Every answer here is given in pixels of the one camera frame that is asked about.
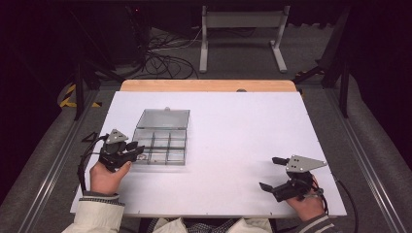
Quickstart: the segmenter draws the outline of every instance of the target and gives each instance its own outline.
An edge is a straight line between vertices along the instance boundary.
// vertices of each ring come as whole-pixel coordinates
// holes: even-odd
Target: silver metal bracket
[[[124,142],[128,139],[127,136],[120,133],[117,129],[113,129],[109,135],[109,138],[106,140],[106,144],[114,144],[119,142]]]
[[[291,159],[286,165],[286,171],[294,173],[304,173],[325,166],[327,166],[327,163],[324,161],[302,157],[299,155],[292,155]]]

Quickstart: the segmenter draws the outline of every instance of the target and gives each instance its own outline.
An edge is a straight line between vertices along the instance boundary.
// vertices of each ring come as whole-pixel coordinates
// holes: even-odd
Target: human hand
[[[318,182],[316,181],[315,176],[313,177],[313,181],[313,186],[317,186],[316,183]],[[298,197],[286,200],[286,202],[297,211],[297,214],[302,221],[309,220],[325,213],[322,198],[316,196],[316,192],[313,189],[311,189],[308,194],[315,196],[308,196],[303,200],[299,200]]]
[[[90,169],[90,191],[114,195],[118,191],[121,179],[128,173],[130,167],[131,162],[128,161],[117,172],[112,173],[103,163],[97,161]]]

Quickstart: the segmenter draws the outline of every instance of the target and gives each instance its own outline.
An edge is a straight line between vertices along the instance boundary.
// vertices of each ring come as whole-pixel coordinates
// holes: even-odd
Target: metal frame
[[[59,153],[55,157],[55,160],[49,170],[48,174],[46,175],[45,179],[43,180],[40,189],[29,209],[27,212],[26,217],[24,218],[23,223],[21,224],[18,232],[31,232],[35,227],[37,221],[39,220],[40,214],[44,210],[46,203],[49,200],[49,197],[52,194],[55,184],[57,183],[57,179],[63,170],[64,164],[67,160],[67,157],[70,155],[70,149],[73,147],[73,141],[77,136],[78,131],[80,130],[83,121],[85,120],[89,109],[91,108],[91,104],[93,103],[95,97],[97,95],[97,90],[91,90],[90,93],[86,97],[85,102],[85,110],[78,120],[73,121],[73,124],[70,128],[70,131],[62,145]]]
[[[279,71],[287,73],[285,61],[279,49],[286,22],[288,20],[290,6],[283,11],[275,12],[208,12],[207,7],[202,9],[202,46],[200,52],[199,72],[207,72],[207,58],[209,43],[207,40],[208,28],[219,27],[279,27],[276,40],[271,40],[270,46],[275,55]]]
[[[325,89],[327,99],[330,105],[333,107],[335,113],[340,119],[342,126],[344,127],[346,134],[350,140],[352,149],[354,150],[354,156],[358,162],[361,171],[378,203],[388,226],[391,228],[391,232],[406,232],[406,228],[403,225],[399,214],[395,210],[391,199],[388,196],[387,190],[379,179],[375,169],[373,168],[366,152],[364,151],[361,142],[359,141],[352,124],[350,121],[340,112],[340,103],[338,103],[337,97],[332,89]]]

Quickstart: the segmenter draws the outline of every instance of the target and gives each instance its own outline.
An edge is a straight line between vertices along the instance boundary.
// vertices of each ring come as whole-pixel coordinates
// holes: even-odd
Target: white board
[[[116,128],[131,139],[145,109],[165,107],[190,110],[186,165],[133,164],[119,190],[126,216],[295,216],[287,203],[260,189],[258,183],[278,186],[289,178],[271,158],[297,154],[326,161],[298,92],[119,91],[101,135]],[[87,186],[97,158],[87,165]],[[312,173],[325,190],[329,214],[345,216],[329,167]],[[78,191],[71,213],[81,196]]]

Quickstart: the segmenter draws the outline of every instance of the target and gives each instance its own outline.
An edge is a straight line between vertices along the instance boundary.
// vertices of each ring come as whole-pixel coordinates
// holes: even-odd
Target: finger
[[[131,167],[131,162],[127,161],[126,163],[123,164],[123,166],[120,167],[120,169],[116,172],[116,176],[120,179],[122,179],[130,170]]]

